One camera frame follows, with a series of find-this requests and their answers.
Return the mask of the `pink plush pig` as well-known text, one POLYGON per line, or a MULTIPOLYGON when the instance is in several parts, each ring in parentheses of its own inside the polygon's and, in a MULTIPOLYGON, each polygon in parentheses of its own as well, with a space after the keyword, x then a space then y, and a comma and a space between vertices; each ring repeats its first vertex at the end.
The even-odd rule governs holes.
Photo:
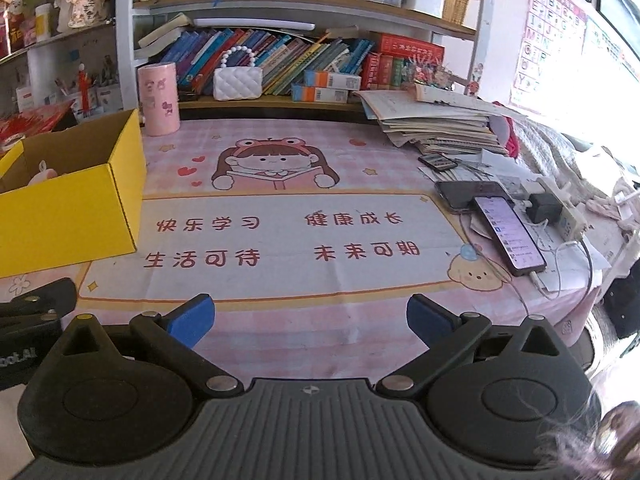
POLYGON ((29 180, 29 185, 35 185, 47 180, 54 179, 58 176, 58 173, 50 168, 47 163, 42 160, 38 165, 38 172, 29 180))

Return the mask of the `smartphone with lit screen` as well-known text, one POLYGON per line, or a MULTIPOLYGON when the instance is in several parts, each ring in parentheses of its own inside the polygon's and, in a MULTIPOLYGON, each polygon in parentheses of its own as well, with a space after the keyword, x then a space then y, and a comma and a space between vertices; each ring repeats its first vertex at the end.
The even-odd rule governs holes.
POLYGON ((505 198, 476 196, 472 204, 487 226, 503 263, 513 276, 546 270, 546 259, 505 198))

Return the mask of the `yellow cardboard box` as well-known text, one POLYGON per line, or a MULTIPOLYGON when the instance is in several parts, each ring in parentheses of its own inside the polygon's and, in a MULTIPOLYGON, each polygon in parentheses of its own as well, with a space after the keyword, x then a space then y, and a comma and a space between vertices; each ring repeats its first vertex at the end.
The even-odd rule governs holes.
POLYGON ((146 177, 136 110, 17 142, 1 159, 1 274, 135 252, 146 177), (58 176, 29 180, 44 160, 58 176))

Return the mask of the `dark smartphone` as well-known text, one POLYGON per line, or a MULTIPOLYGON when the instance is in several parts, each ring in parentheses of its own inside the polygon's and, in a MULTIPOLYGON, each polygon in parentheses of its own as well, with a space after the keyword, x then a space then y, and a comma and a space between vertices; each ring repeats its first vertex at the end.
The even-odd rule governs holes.
POLYGON ((456 214, 469 212, 477 197, 501 197, 513 204, 504 187, 495 181, 436 182, 435 190, 448 209, 456 214))

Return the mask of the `black charger plug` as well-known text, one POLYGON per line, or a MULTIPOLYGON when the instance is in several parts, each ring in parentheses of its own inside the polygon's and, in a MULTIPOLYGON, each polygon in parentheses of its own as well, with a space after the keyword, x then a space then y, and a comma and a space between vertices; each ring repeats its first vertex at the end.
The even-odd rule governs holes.
POLYGON ((533 223, 547 221, 554 223, 559 220, 563 211, 563 204, 552 193, 536 193, 529 196, 529 206, 526 214, 533 223))

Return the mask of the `pink checkered tablecloth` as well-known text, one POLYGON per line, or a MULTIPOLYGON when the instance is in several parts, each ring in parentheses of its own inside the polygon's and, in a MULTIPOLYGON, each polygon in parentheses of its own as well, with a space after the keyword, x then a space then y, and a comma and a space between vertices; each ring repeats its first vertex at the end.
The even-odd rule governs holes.
POLYGON ((379 378, 422 350, 405 320, 416 292, 498 324, 540 314, 573 342, 611 267, 595 237, 566 244, 534 226, 548 269, 516 278, 478 223, 438 199, 416 154, 373 127, 221 119, 142 145, 137 249, 4 278, 3 299, 69 276, 79 311, 118 323, 207 294, 216 322, 198 348, 243 379, 379 378), (219 156, 244 140, 318 148, 340 180, 319 188, 306 162, 278 184, 214 188, 219 156))

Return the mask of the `black calculator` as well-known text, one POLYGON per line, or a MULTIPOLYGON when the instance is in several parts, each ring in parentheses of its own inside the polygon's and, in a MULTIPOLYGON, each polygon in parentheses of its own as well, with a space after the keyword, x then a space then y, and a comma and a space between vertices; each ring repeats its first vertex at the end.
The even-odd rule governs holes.
POLYGON ((418 157, 418 161, 425 167, 435 172, 444 172, 456 169, 458 164, 442 154, 427 154, 418 157))

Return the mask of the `red paper sheet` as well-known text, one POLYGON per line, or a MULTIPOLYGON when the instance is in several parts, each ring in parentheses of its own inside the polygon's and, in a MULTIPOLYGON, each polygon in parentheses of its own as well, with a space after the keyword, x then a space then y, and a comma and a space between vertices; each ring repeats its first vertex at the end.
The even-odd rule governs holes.
POLYGON ((1 147, 43 132, 62 131, 77 125, 72 102, 43 105, 1 119, 1 147))

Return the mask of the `stack of papers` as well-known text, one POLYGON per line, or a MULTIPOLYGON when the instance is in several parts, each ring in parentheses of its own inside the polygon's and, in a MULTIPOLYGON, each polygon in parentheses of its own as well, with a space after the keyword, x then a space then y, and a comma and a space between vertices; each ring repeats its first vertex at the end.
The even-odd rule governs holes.
POLYGON ((356 96, 393 146, 412 144, 423 155, 488 151, 506 156, 509 136, 496 133, 491 124, 525 119, 509 107, 425 84, 412 90, 360 90, 356 96))

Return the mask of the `pink cylinder container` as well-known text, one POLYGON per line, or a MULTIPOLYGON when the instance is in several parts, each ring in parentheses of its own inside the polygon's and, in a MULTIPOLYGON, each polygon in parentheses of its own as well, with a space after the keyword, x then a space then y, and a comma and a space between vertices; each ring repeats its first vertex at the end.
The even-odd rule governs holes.
POLYGON ((176 64, 156 63, 138 69, 139 101, 148 136, 166 136, 180 128, 176 64))

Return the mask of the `white quilted pearl handbag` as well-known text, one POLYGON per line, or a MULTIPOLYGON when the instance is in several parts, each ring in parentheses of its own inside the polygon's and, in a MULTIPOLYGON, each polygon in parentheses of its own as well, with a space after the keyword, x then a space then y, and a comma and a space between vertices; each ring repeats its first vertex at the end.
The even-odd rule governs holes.
POLYGON ((262 69, 256 66, 256 56, 247 46, 225 50, 219 67, 214 71, 213 98, 216 101, 256 100, 262 96, 262 69), (232 54, 248 56, 247 66, 230 66, 232 54))

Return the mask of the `orange white box lower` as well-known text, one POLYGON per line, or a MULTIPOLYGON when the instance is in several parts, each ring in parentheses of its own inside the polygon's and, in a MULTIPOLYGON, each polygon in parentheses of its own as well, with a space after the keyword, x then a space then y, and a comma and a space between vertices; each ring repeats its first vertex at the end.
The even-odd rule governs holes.
POLYGON ((294 102, 346 104, 349 92, 343 89, 306 87, 300 84, 293 84, 291 96, 294 102))

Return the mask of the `orange white box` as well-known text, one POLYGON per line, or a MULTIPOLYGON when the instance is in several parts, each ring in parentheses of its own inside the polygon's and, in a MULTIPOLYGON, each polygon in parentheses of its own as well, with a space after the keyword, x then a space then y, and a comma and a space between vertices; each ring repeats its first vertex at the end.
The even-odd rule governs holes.
POLYGON ((300 84, 293 84, 291 96, 294 102, 346 104, 349 92, 343 89, 306 87, 300 84))
POLYGON ((361 86, 361 78, 352 74, 327 72, 326 70, 306 70, 304 85, 314 88, 357 91, 361 86))

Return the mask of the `orange white box upper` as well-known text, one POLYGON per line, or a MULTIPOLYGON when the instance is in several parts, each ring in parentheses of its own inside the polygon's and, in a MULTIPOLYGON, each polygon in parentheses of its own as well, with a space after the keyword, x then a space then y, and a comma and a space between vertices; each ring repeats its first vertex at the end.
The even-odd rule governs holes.
POLYGON ((327 72, 326 70, 306 70, 304 85, 314 88, 357 91, 361 86, 361 78, 352 74, 327 72))

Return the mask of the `red thick dictionary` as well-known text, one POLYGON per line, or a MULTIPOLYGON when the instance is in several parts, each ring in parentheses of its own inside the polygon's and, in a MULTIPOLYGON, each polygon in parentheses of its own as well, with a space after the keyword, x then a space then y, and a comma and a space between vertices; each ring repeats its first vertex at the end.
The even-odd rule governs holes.
POLYGON ((400 90, 413 81, 413 62, 426 70, 442 64, 445 48, 439 44, 387 32, 370 32, 371 51, 363 61, 360 73, 361 90, 400 90))

